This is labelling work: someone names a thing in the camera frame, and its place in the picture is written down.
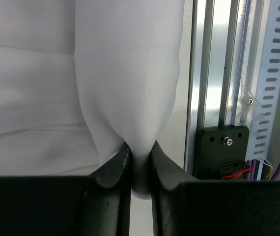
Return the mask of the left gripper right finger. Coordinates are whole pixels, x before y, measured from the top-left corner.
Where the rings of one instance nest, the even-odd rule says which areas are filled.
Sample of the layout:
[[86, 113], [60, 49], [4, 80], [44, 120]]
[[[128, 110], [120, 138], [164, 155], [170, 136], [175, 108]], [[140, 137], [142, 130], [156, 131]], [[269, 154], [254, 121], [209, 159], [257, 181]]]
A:
[[156, 236], [280, 236], [280, 181], [202, 181], [155, 143], [151, 151]]

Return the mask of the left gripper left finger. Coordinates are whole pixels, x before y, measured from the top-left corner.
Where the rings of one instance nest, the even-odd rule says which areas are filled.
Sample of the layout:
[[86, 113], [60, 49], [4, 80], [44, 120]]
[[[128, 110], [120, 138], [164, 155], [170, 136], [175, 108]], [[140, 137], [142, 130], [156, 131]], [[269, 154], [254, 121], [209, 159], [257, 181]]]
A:
[[131, 152], [87, 176], [0, 177], [0, 236], [127, 236]]

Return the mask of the white t shirt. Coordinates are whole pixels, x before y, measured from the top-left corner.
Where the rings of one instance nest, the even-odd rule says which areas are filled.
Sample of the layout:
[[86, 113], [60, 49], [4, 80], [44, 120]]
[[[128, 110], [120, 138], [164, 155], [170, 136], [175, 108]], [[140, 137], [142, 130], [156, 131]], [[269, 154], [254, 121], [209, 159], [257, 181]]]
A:
[[0, 176], [104, 165], [123, 144], [133, 194], [180, 72], [182, 0], [0, 0]]

